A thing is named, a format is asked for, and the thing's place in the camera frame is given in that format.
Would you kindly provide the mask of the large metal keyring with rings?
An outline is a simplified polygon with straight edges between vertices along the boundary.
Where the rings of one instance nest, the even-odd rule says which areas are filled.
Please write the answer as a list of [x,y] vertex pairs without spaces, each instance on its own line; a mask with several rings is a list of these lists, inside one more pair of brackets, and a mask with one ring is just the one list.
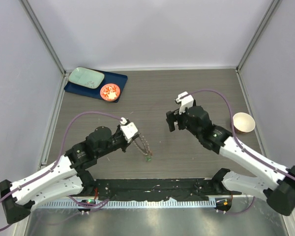
[[149,143],[145,139],[143,135],[139,135],[134,141],[133,141],[135,147],[141,152],[141,154],[146,158],[146,160],[152,158],[152,151],[150,149]]

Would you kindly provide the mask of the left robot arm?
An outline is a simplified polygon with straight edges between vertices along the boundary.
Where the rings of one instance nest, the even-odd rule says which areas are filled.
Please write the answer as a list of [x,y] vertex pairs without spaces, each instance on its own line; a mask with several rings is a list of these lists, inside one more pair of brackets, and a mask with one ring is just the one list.
[[118,125],[115,133],[100,126],[44,169],[18,181],[3,180],[0,196],[7,223],[19,222],[38,206],[57,198],[90,196],[95,183],[87,169],[111,152],[118,149],[125,152],[138,136],[139,131],[132,122]]

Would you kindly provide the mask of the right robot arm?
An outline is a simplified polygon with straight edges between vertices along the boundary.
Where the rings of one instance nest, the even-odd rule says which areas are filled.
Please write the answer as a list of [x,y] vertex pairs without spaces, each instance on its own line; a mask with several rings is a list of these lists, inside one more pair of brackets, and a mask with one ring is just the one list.
[[233,171],[221,169],[221,177],[212,182],[217,194],[237,191],[252,195],[263,201],[277,213],[289,216],[295,209],[295,165],[288,168],[273,162],[237,140],[227,129],[215,125],[201,106],[168,111],[166,121],[169,130],[188,130],[200,144],[222,155],[254,174],[242,176]]

